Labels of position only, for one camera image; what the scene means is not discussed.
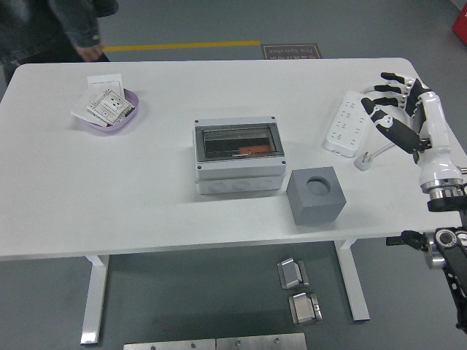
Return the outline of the person's left hand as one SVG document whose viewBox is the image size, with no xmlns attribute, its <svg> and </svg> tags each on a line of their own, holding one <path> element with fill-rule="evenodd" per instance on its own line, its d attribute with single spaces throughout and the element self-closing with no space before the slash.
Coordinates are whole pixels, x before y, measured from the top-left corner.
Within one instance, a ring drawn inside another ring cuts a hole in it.
<svg viewBox="0 0 467 350">
<path fill-rule="evenodd" d="M 96 62 L 104 54 L 104 46 L 102 43 L 92 47 L 75 47 L 75 50 L 84 62 Z"/>
</svg>

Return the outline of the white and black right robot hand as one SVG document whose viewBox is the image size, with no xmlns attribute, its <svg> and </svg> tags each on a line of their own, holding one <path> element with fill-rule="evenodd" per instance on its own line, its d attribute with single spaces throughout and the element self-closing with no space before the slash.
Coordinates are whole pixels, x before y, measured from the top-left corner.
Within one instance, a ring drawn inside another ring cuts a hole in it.
<svg viewBox="0 0 467 350">
<path fill-rule="evenodd" d="M 424 193 L 434 187 L 463 184 L 463 176 L 450 158 L 447 123 L 439 96 L 418 78 L 382 72 L 385 85 L 374 90 L 385 96 L 360 100 L 376 129 L 414 158 L 421 168 Z"/>
</svg>

